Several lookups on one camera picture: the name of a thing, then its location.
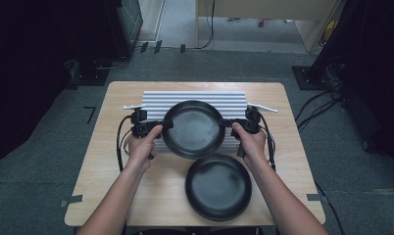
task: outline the black frying pan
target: black frying pan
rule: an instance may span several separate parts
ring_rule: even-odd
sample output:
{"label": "black frying pan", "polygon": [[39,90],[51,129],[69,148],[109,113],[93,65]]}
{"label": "black frying pan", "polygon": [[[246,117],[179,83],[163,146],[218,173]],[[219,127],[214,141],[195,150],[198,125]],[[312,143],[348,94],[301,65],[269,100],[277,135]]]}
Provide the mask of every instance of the black frying pan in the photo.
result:
{"label": "black frying pan", "polygon": [[167,147],[180,157],[197,160],[210,156],[222,144],[222,115],[208,103],[184,101],[170,108],[164,120],[172,119],[173,128],[163,130]]}
{"label": "black frying pan", "polygon": [[202,216],[224,221],[245,211],[252,197],[252,183],[238,160],[213,154],[197,160],[188,170],[185,194],[191,207]]}

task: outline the gray carpet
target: gray carpet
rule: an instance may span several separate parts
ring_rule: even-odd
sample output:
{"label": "gray carpet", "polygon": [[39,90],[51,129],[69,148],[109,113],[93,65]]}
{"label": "gray carpet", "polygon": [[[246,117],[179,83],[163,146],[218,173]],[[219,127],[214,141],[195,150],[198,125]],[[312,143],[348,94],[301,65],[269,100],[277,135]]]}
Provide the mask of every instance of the gray carpet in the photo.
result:
{"label": "gray carpet", "polygon": [[[300,91],[292,66],[309,66],[315,55],[149,48],[112,70],[104,87],[65,90],[30,139],[0,161],[0,234],[73,234],[59,202],[72,194],[107,85],[116,80],[281,82],[296,115],[318,91]],[[322,97],[301,119],[327,101]],[[87,123],[91,110],[97,107]],[[315,180],[334,205],[346,234],[394,234],[394,161],[366,153],[348,110],[335,105],[301,133]],[[323,204],[330,234],[340,234]],[[271,227],[265,231],[273,234]]]}

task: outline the wooden table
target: wooden table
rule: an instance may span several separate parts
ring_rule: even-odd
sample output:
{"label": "wooden table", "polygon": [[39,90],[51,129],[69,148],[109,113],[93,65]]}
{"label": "wooden table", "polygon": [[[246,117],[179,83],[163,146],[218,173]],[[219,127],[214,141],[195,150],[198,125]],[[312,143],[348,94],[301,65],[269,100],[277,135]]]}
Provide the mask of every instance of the wooden table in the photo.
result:
{"label": "wooden table", "polygon": [[[123,117],[132,111],[124,105],[141,104],[144,90],[237,90],[245,91],[249,103],[261,104],[278,113],[263,112],[276,142],[276,171],[289,189],[324,223],[320,201],[308,201],[317,194],[310,167],[298,134],[285,89],[280,83],[227,82],[131,82],[109,85],[73,195],[83,202],[70,204],[65,222],[80,226],[93,213],[119,172],[116,136]],[[130,127],[126,121],[124,131]],[[215,222],[195,212],[184,193],[184,179],[194,161],[172,153],[158,155],[145,173],[126,219],[129,226],[242,226],[272,225],[270,211],[252,178],[253,195],[246,211],[229,221]]]}
{"label": "wooden table", "polygon": [[[199,17],[212,15],[214,0],[195,1],[196,47],[199,47]],[[341,0],[216,0],[214,17],[295,20],[305,48],[307,52],[311,52],[340,2]]]}

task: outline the person's right hand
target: person's right hand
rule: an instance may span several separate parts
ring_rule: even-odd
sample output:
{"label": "person's right hand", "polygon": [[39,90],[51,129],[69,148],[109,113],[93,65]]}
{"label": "person's right hand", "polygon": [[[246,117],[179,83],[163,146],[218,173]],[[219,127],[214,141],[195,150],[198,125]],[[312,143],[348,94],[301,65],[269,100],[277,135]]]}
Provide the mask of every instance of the person's right hand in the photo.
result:
{"label": "person's right hand", "polygon": [[256,134],[249,134],[246,130],[237,122],[232,124],[234,131],[240,136],[240,144],[243,145],[246,156],[244,162],[250,168],[254,165],[268,164],[268,160],[265,158],[265,143],[267,134],[261,130]]}

